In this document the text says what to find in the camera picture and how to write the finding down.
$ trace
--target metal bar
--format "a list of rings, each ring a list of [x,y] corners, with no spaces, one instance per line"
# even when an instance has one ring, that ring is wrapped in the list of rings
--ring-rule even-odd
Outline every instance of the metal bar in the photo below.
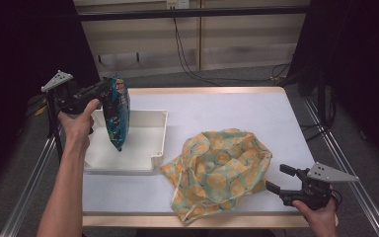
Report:
[[[27,214],[27,210],[33,200],[34,193],[47,166],[48,160],[52,151],[54,150],[55,139],[54,136],[49,138],[38,158],[38,162],[30,175],[29,181],[23,190],[14,210],[11,212],[5,226],[0,234],[0,237],[16,236],[24,217]]]
[[[249,16],[249,15],[282,15],[304,14],[310,10],[309,6],[281,6],[258,8],[199,8],[175,10],[150,10],[134,12],[105,12],[81,13],[78,16],[58,16],[57,18],[79,19],[81,22],[111,21],[131,19],[157,19],[157,18],[190,18],[190,17],[223,17],[223,16]]]
[[[318,110],[316,106],[314,105],[314,103],[311,102],[310,100],[305,100],[305,104],[315,124],[320,124]],[[348,174],[356,176],[346,156],[343,154],[340,146],[338,145],[337,141],[335,140],[331,132],[329,130],[327,130],[326,132],[323,132],[324,128],[321,125],[318,126],[318,129],[322,132],[322,136],[325,139],[325,142],[327,143],[329,149],[331,150],[332,155],[334,156],[336,162],[340,166],[340,169]],[[377,233],[377,236],[379,236],[379,209],[378,207],[376,206],[376,204],[374,203],[374,201],[372,200],[372,198],[370,197],[366,189],[362,186],[361,182],[354,182],[354,183],[348,183],[348,184],[353,194],[355,195],[356,199],[358,200],[359,204],[361,205],[362,210],[364,211],[368,220],[373,226],[375,232]]]

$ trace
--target hand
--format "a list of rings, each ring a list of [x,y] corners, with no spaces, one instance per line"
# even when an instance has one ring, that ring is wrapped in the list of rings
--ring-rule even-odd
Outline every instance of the hand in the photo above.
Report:
[[[60,112],[58,118],[63,126],[66,134],[66,144],[71,142],[79,145],[82,149],[87,149],[89,141],[89,131],[94,124],[91,113],[97,108],[99,100],[90,101],[85,108],[85,111],[79,116],[71,116]]]
[[[292,203],[303,215],[313,230],[315,236],[338,236],[335,212],[337,205],[331,198],[326,207],[312,210],[303,201],[294,200]]]

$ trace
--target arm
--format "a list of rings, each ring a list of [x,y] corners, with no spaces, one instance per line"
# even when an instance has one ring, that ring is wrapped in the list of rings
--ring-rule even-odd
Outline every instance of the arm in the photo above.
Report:
[[[38,228],[38,236],[82,235],[82,184],[85,152],[93,124],[91,113],[98,100],[91,101],[83,114],[73,118],[60,113],[66,143],[53,191]]]
[[[300,200],[294,200],[293,205],[304,215],[316,237],[338,237],[335,218],[337,206],[333,198],[326,207],[318,210],[310,209]]]

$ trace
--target forearm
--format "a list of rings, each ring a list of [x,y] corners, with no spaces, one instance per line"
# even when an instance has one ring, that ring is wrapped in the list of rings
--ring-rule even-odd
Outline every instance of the forearm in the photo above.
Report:
[[[41,218],[38,236],[81,236],[85,150],[80,142],[66,141],[53,192]]]

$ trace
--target white plastic tray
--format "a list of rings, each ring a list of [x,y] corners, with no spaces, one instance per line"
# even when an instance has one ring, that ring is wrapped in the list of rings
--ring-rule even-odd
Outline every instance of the white plastic tray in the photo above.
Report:
[[[94,111],[93,118],[85,173],[144,175],[163,163],[167,111],[130,111],[129,131],[120,152],[110,142],[103,111]]]

